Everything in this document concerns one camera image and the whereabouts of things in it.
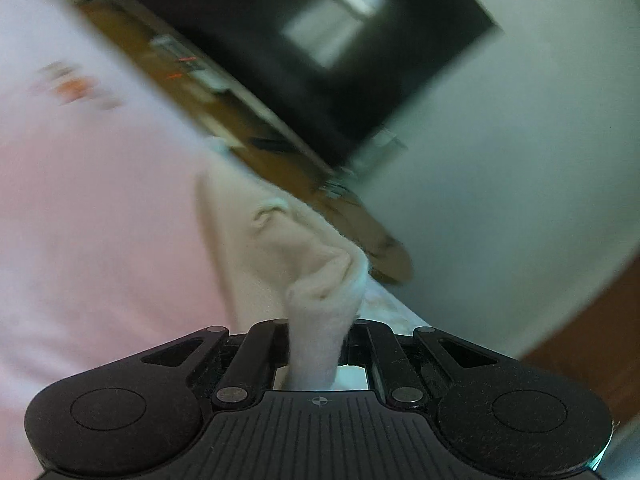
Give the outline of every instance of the beige cloth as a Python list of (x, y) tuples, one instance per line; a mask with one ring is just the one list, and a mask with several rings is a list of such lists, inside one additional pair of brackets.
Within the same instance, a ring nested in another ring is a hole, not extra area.
[(342, 340), (364, 300), (364, 253), (309, 206), (217, 153), (197, 195), (236, 329), (287, 317), (287, 387), (329, 389)]

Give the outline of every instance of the tv screen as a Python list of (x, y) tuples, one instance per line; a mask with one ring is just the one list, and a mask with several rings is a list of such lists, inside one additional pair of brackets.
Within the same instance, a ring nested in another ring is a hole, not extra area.
[(339, 166), (492, 22), (475, 0), (137, 0)]

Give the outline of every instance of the white wall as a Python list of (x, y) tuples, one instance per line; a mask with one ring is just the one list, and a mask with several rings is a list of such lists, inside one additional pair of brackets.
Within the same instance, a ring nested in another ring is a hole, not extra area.
[(408, 149), (356, 192), (414, 261), (398, 298), (517, 356), (639, 247), (640, 10), (479, 1), (502, 32), (393, 118)]

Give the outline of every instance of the black television screen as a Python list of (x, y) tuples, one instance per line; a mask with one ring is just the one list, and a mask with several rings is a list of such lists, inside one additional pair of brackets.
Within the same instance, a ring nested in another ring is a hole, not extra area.
[(137, 0), (338, 166), (492, 22), (475, 0)]

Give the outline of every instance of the electronic device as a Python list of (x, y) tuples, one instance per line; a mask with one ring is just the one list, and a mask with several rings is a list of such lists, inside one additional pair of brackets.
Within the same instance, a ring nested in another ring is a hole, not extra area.
[(432, 327), (357, 320), (339, 364), (370, 390), (272, 390), (286, 320), (213, 326), (61, 380), (25, 416), (42, 480), (596, 480), (606, 405)]
[(136, 0), (329, 166), (492, 26), (475, 0)]

